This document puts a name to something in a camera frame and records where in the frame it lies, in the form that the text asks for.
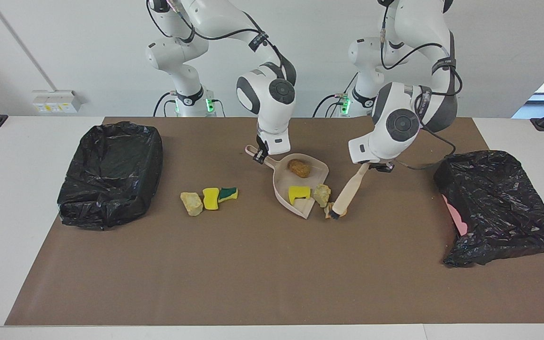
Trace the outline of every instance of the white wall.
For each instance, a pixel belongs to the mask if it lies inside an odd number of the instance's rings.
[[[298,69],[296,116],[308,116],[324,95],[345,88],[355,72],[347,49],[354,39],[378,34],[383,9],[375,0],[232,2]],[[55,86],[86,101],[82,115],[148,115],[173,88],[145,61],[145,47],[159,34],[142,0],[0,0],[0,10]],[[447,22],[466,82],[459,114],[511,117],[544,82],[544,1],[455,0]],[[234,95],[236,78],[259,60],[245,45],[213,42],[209,54],[190,64],[230,116],[246,113]],[[428,80],[424,58],[405,68],[389,79]],[[35,114],[31,90],[47,90],[47,83],[0,22],[0,112]]]

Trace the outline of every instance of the dustpan handle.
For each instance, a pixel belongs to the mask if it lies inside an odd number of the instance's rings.
[[[247,145],[247,146],[245,146],[245,152],[246,152],[246,154],[248,154],[250,156],[255,156],[255,153],[257,153],[257,148],[255,146],[253,146],[253,145]],[[274,158],[269,157],[269,156],[266,157],[263,160],[263,162],[264,162],[264,164],[266,164],[267,166],[269,166],[273,170],[276,168],[278,163],[280,163],[279,161],[277,161]]]

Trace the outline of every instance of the pink object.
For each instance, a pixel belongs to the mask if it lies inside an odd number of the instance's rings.
[[[461,217],[460,213],[449,203],[446,196],[442,195],[442,198],[444,198],[446,205],[449,207],[449,211],[451,213],[450,215],[453,217],[453,221],[455,221],[459,234],[461,236],[467,235],[467,224],[463,222],[463,218]]]

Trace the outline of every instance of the trash bag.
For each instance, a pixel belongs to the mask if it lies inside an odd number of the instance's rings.
[[[456,224],[462,224],[460,218],[467,225],[445,264],[466,267],[544,253],[543,201],[522,164],[509,153],[454,155],[442,162],[434,181],[460,215]]]
[[[104,230],[138,219],[151,205],[161,171],[162,141],[154,127],[93,127],[81,138],[60,189],[62,223]]]

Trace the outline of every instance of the black garbage bag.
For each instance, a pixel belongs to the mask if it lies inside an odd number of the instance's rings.
[[[93,127],[81,138],[58,196],[62,223],[104,230],[136,220],[150,207],[161,170],[154,127]]]
[[[442,162],[434,181],[467,225],[445,264],[465,267],[544,253],[544,203],[509,153],[454,155]]]

